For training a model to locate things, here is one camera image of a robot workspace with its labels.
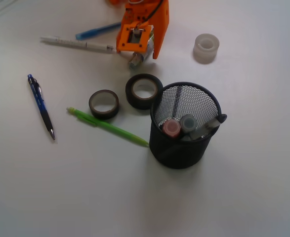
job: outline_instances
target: dark tape roll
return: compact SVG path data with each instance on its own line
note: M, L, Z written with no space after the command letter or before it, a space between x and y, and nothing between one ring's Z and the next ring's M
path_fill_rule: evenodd
M98 111L95 106L98 101L104 102L105 100L109 102L113 102L113 108L107 111ZM119 111L119 98L117 94L112 92L111 90L99 90L91 95L89 99L89 107L93 116L98 119L111 119L113 118Z
M141 98L135 94L133 88L137 84L141 84L142 82L154 85L154 95L148 98ZM134 108L140 110L149 110L156 96L158 95L159 91L162 90L162 88L163 84L157 77L151 74L138 74L128 80L125 88L126 98L130 105L132 105Z

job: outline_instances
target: pencil grip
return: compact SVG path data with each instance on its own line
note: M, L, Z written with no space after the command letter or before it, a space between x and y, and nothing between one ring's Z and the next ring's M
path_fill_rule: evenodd
M41 111L41 117L46 125L47 130L49 131L49 130L53 129L47 110Z

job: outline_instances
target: marker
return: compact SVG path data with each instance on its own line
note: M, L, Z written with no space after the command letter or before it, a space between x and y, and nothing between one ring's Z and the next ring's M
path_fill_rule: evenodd
M227 119L227 115L218 115L214 118L212 118L210 121L204 123L202 126L199 126L194 131L189 133L189 137L192 141L202 137L206 133L212 132L213 129L220 126L225 120ZM183 141L188 141L187 136L182 138Z

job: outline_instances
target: pen holder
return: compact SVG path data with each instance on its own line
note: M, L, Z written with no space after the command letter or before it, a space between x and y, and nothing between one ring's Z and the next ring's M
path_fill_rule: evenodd
M193 115L199 127L220 114L218 101L204 87L190 82L167 85L151 107L150 150L161 164L170 168L183 169L196 164L218 128L195 141L181 141L164 134L161 127L168 119L180 121L184 115Z

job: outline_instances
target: orange robotic gripper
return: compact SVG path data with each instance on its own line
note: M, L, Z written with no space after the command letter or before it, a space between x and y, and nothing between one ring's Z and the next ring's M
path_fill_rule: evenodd
M112 4L119 0L110 0ZM151 31L154 33L154 55L157 59L169 24L168 0L129 0L125 4L122 26L116 38L116 49L145 53Z

